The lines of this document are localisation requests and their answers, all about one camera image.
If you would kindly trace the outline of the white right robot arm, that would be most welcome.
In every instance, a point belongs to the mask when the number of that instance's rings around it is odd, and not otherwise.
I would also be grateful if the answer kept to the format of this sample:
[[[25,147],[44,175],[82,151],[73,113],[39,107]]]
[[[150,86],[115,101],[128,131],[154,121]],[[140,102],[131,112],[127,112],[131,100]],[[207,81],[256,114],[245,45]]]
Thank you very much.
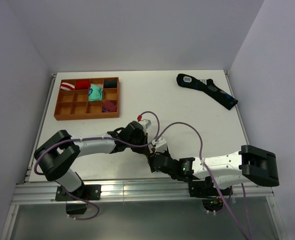
[[[261,187],[280,185],[276,155],[252,145],[242,145],[234,153],[204,159],[177,160],[165,150],[149,154],[147,161],[151,172],[161,172],[181,182],[201,182],[209,195],[248,182]]]

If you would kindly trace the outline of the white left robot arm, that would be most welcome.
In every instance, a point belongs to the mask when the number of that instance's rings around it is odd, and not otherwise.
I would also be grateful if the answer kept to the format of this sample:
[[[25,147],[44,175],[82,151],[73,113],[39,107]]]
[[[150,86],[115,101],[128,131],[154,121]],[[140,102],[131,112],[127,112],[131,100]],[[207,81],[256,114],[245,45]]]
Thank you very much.
[[[150,120],[132,121],[126,127],[83,139],[72,139],[66,130],[60,130],[34,152],[33,156],[38,161],[35,166],[41,168],[49,182],[54,181],[63,186],[59,191],[61,194],[68,194],[74,200],[86,200],[92,193],[81,177],[71,169],[76,158],[120,153],[126,148],[143,154],[148,143],[147,129],[150,125]]]

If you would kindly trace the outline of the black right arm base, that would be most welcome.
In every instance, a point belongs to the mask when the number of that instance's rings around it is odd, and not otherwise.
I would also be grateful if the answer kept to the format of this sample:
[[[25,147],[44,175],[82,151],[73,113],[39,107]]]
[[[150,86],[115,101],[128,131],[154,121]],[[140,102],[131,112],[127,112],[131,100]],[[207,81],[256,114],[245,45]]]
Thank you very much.
[[[189,196],[201,199],[202,207],[207,214],[218,214],[223,211],[225,204],[215,188],[210,176],[204,180],[195,180],[188,183]]]

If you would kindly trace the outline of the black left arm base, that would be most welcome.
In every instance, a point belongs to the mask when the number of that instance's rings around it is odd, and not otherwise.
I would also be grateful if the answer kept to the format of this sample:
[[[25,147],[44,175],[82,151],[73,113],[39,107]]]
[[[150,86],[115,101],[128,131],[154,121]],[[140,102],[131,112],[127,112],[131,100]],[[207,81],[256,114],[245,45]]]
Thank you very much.
[[[83,184],[73,192],[69,192],[64,187],[58,186],[54,200],[56,202],[65,202],[65,211],[68,215],[80,216],[88,210],[89,201],[98,201],[100,198],[100,184]]]

